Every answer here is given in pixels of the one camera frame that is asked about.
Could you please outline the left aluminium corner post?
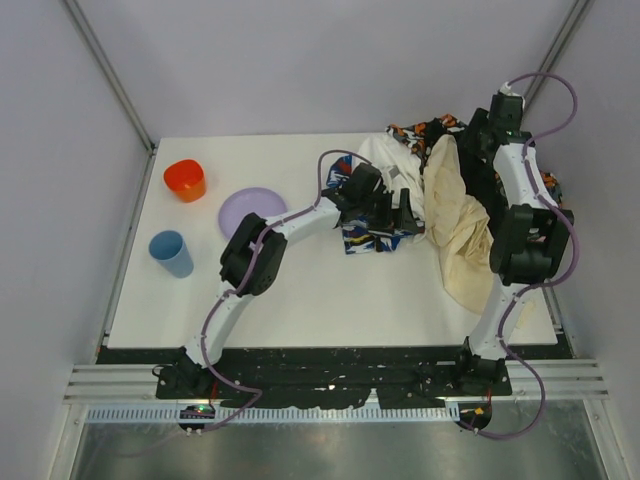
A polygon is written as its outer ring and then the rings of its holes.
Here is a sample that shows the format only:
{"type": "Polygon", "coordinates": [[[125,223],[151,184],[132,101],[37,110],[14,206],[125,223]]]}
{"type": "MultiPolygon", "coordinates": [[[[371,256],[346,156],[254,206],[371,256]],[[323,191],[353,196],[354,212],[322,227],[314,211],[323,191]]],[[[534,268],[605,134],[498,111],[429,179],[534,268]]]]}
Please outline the left aluminium corner post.
{"type": "Polygon", "coordinates": [[[89,55],[101,72],[109,89],[113,93],[117,103],[122,109],[130,126],[133,128],[144,150],[152,155],[156,144],[148,133],[143,121],[138,114],[133,102],[122,84],[106,50],[104,49],[95,29],[77,0],[61,0],[61,6],[69,17],[69,20],[84,43],[89,55]]]}

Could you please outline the lilac plastic plate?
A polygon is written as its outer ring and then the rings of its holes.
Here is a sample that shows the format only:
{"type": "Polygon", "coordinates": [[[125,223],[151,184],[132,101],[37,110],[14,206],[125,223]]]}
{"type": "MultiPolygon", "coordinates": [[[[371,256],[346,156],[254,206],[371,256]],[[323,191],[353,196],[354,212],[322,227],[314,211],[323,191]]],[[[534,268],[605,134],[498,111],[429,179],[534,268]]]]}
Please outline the lilac plastic plate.
{"type": "Polygon", "coordinates": [[[218,225],[229,240],[237,227],[250,213],[271,217],[288,210],[285,200],[275,191],[264,187],[250,187],[236,191],[222,204],[218,212],[218,225]]]}

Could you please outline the aluminium front rail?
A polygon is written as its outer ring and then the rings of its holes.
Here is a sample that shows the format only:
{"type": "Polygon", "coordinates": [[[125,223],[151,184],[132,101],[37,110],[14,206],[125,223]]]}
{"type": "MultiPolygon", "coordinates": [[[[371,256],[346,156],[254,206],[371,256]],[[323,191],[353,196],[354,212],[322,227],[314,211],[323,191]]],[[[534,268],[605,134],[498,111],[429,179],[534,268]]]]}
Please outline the aluminium front rail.
{"type": "MultiPolygon", "coordinates": [[[[250,394],[226,385],[214,387],[205,398],[159,393],[156,371],[164,365],[76,366],[63,394],[68,403],[151,400],[242,401],[250,394]]],[[[235,365],[227,376],[237,383],[261,389],[266,405],[344,407],[376,397],[384,402],[428,399],[471,400],[495,397],[524,400],[606,399],[608,389],[593,360],[535,360],[528,367],[506,364],[507,382],[485,395],[466,395],[456,389],[450,363],[415,366],[386,364],[235,365]]]]}

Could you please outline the blue white patterned cloth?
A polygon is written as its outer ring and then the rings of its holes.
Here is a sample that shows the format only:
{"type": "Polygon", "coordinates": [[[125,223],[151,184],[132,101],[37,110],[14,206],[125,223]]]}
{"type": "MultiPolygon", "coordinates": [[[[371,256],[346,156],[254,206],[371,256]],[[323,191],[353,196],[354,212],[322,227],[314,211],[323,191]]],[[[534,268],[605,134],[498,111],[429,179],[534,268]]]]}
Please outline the blue white patterned cloth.
{"type": "MultiPolygon", "coordinates": [[[[355,160],[351,155],[344,155],[340,157],[329,168],[324,189],[339,186],[352,175],[355,168],[360,164],[370,165],[367,162],[355,160]]],[[[352,255],[370,252],[393,252],[397,249],[402,240],[417,237],[425,233],[424,220],[417,220],[418,224],[423,227],[423,232],[417,235],[378,235],[365,229],[358,223],[348,224],[345,227],[339,226],[345,253],[352,255]]]]}

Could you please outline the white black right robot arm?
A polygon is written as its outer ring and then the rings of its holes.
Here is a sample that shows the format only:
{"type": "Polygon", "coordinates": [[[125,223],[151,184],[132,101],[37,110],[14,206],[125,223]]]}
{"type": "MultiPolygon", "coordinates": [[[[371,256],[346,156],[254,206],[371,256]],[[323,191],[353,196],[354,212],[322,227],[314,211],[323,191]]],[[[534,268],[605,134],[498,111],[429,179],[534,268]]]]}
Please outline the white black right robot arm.
{"type": "Polygon", "coordinates": [[[546,191],[522,117],[520,99],[495,99],[475,111],[458,139],[466,192],[486,209],[494,238],[489,299],[455,363],[454,385],[466,395],[507,382],[505,348],[526,295],[556,275],[574,223],[546,191]]]}

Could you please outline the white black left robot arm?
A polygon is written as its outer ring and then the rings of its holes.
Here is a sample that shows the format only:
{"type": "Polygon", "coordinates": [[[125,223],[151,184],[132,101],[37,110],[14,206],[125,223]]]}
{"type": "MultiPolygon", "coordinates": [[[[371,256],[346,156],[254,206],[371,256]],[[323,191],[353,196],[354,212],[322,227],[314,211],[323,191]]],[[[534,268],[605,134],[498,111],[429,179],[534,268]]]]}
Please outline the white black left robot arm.
{"type": "Polygon", "coordinates": [[[318,177],[311,206],[263,218],[247,214],[221,257],[220,291],[195,337],[175,360],[158,368],[161,394],[205,398],[226,385],[260,397],[261,389],[225,378],[215,367],[226,341],[246,306],[275,282],[286,250],[318,233],[356,225],[379,239],[423,233],[408,188],[393,191],[382,172],[364,157],[338,151],[327,175],[318,177]]]}

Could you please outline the blue plastic cup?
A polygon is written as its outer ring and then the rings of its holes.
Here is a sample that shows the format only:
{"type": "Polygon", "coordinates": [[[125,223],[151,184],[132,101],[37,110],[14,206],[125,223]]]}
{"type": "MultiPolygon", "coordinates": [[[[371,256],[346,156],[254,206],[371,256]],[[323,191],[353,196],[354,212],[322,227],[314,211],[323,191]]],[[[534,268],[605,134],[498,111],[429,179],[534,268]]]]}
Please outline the blue plastic cup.
{"type": "Polygon", "coordinates": [[[170,275],[178,279],[190,276],[194,263],[183,236],[175,230],[157,233],[149,242],[150,256],[170,275]]]}

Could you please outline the orange plastic cup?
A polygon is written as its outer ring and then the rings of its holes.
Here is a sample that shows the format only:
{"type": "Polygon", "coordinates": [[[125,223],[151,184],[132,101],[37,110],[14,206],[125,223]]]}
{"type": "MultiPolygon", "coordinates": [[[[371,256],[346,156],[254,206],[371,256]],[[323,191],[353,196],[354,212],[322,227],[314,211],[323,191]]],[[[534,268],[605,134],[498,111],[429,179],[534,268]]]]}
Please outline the orange plastic cup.
{"type": "Polygon", "coordinates": [[[194,159],[183,159],[167,167],[163,180],[167,188],[183,203],[199,200],[207,190],[204,170],[194,159]]]}

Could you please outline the cream yellow cloth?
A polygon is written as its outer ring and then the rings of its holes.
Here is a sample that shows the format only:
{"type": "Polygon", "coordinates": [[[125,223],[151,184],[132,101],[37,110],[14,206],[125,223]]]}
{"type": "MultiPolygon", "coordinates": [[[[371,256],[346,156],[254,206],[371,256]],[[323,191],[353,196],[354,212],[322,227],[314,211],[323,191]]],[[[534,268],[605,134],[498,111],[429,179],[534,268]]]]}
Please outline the cream yellow cloth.
{"type": "Polygon", "coordinates": [[[437,248],[445,291],[479,315],[489,299],[493,236],[484,206],[466,193],[456,140],[444,135],[423,171],[426,237],[437,248]]]}

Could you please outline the right aluminium corner post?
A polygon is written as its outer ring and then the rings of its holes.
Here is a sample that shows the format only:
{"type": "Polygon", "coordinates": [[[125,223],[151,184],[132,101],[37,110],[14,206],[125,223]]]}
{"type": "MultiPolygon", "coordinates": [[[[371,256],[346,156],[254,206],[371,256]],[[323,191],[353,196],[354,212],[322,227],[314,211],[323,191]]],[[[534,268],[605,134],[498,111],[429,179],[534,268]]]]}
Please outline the right aluminium corner post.
{"type": "MultiPolygon", "coordinates": [[[[555,71],[562,56],[589,14],[593,4],[593,0],[575,0],[571,3],[567,14],[538,67],[540,72],[553,73],[555,71]]],[[[533,105],[544,88],[546,80],[546,77],[536,76],[530,82],[524,94],[526,103],[524,109],[525,114],[528,114],[532,110],[533,105]]]]}

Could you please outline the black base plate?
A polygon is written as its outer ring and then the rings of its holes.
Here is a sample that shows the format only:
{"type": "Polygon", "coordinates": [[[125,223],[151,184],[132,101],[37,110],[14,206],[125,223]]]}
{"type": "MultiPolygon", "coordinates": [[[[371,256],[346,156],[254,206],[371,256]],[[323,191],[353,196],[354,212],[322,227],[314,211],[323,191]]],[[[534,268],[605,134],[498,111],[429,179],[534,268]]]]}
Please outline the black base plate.
{"type": "Polygon", "coordinates": [[[102,365],[148,365],[159,399],[214,398],[240,407],[346,409],[376,392],[386,408],[432,406],[440,396],[506,397],[516,391],[501,369],[492,383],[460,372],[460,350],[444,347],[227,348],[212,370],[181,348],[100,350],[102,365]]]}

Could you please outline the aluminium corner post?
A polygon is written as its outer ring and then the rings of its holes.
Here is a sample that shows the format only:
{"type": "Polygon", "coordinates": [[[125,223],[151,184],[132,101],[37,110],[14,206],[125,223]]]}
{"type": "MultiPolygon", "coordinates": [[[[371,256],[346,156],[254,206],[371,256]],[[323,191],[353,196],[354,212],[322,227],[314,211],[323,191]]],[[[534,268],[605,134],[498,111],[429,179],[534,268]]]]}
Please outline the aluminium corner post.
{"type": "MultiPolygon", "coordinates": [[[[553,73],[555,71],[562,56],[589,14],[593,4],[593,0],[575,0],[571,3],[567,14],[538,67],[540,72],[553,73]]],[[[524,94],[526,103],[524,109],[525,114],[528,114],[532,110],[533,105],[544,88],[546,80],[546,77],[536,76],[530,82],[524,94]]]]}
{"type": "Polygon", "coordinates": [[[144,150],[152,155],[156,144],[148,133],[143,121],[138,114],[133,102],[122,84],[106,50],[104,49],[95,29],[77,0],[61,0],[61,6],[69,17],[69,20],[84,43],[89,55],[101,72],[109,89],[113,93],[117,103],[122,109],[130,126],[133,128],[144,150]]]}

